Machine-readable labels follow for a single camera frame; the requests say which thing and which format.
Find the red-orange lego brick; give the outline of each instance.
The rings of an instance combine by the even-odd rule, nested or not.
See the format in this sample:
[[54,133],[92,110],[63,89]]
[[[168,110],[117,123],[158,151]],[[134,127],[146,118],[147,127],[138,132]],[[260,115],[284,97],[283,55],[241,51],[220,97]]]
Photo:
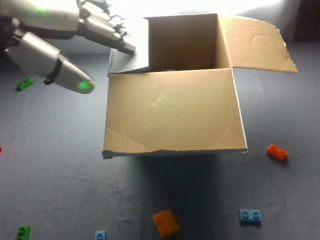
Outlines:
[[284,162],[287,157],[287,152],[274,144],[268,146],[266,153],[282,162]]
[[166,210],[152,216],[161,238],[168,237],[179,231],[178,223],[171,210]]

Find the blue lego brick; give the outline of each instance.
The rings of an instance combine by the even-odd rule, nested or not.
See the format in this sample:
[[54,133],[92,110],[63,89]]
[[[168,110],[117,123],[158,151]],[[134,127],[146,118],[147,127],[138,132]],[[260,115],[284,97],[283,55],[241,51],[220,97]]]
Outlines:
[[96,231],[95,240],[107,240],[106,231]]
[[240,224],[242,225],[260,225],[260,210],[256,209],[240,209]]

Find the orange lego brick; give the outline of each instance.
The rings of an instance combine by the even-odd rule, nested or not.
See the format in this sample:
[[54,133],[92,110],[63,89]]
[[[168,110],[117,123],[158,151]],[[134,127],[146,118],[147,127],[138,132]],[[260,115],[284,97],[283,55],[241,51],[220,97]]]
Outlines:
[[287,157],[287,152],[274,144],[268,146],[266,153],[282,162],[284,162]]
[[161,238],[168,237],[179,231],[178,223],[171,210],[166,210],[152,216]]

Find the robotic hand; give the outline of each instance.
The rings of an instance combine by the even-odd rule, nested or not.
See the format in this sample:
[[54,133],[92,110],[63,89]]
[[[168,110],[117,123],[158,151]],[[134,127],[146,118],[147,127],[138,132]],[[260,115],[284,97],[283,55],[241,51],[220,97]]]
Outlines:
[[136,47],[122,18],[111,14],[106,0],[0,0],[0,40],[6,54],[21,68],[66,89],[88,94],[91,77],[46,39],[83,36],[126,54]]

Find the orange toy block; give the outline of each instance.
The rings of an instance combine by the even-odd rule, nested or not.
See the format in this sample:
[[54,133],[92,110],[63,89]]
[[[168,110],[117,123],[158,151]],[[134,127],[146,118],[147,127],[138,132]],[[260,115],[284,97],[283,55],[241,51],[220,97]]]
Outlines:
[[282,162],[284,162],[287,157],[287,152],[274,144],[268,146],[266,153]]
[[165,238],[179,231],[178,223],[171,210],[166,210],[152,216],[161,238]]

